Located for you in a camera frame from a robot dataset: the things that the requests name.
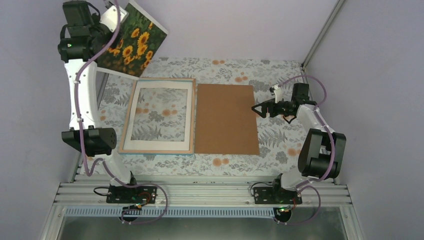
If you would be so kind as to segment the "sunflower photo print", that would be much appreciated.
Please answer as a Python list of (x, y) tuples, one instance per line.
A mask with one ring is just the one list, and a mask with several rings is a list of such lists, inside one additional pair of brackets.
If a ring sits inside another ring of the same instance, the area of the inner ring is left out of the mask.
[(138, 79), (158, 51), (169, 31), (134, 0), (125, 7), (118, 42), (97, 59), (99, 72)]

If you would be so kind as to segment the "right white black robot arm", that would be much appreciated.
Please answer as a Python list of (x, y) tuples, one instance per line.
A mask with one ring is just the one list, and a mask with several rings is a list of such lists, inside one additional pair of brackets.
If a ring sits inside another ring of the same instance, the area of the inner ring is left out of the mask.
[(270, 88), (272, 99), (252, 106), (261, 118), (292, 116), (307, 132), (298, 156), (297, 169), (280, 174), (271, 189), (271, 198), (278, 204), (290, 197), (290, 191), (312, 182), (335, 179), (339, 176), (346, 147), (346, 136), (329, 127), (318, 104), (310, 99), (309, 85), (295, 83), (290, 100), (283, 99), (280, 86)]

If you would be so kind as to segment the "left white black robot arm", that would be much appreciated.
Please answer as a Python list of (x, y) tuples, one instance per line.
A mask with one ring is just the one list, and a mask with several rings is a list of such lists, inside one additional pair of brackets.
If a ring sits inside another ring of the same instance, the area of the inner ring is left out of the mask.
[(64, 143), (79, 151), (84, 172), (94, 173), (102, 164), (110, 176), (110, 185), (121, 187), (119, 196), (131, 203), (139, 197), (132, 172), (124, 166), (117, 151), (116, 131), (100, 120), (96, 93), (97, 59), (118, 44), (121, 24), (128, 12), (114, 0), (101, 13), (87, 0), (69, 0), (62, 4), (66, 24), (61, 28), (57, 50), (63, 61), (70, 92), (68, 130), (61, 133)]

